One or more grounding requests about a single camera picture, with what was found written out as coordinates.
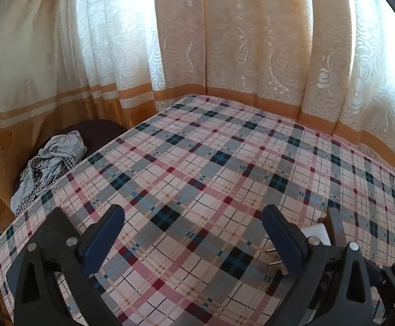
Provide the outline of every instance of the gray checkered fabric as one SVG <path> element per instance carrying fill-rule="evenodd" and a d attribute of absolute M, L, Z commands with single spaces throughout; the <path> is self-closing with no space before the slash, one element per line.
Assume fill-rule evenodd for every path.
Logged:
<path fill-rule="evenodd" d="M 53 136 L 21 174 L 21 185 L 12 197 L 10 208 L 17 217 L 51 184 L 77 164 L 87 148 L 78 131 Z"/>

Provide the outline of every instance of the bed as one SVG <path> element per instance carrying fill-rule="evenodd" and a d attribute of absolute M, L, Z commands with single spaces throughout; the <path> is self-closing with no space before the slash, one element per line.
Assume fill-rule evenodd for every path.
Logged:
<path fill-rule="evenodd" d="M 263 325 L 294 282 L 268 266 L 260 218 L 270 203 L 300 227 L 336 207 L 347 241 L 370 260 L 395 262 L 394 172 L 292 120 L 188 96 L 81 162 L 2 234 L 11 315 L 5 274 L 52 209 L 83 232 L 114 203 L 125 226 L 90 280 L 121 322 Z M 60 288 L 84 323 L 63 278 Z"/>

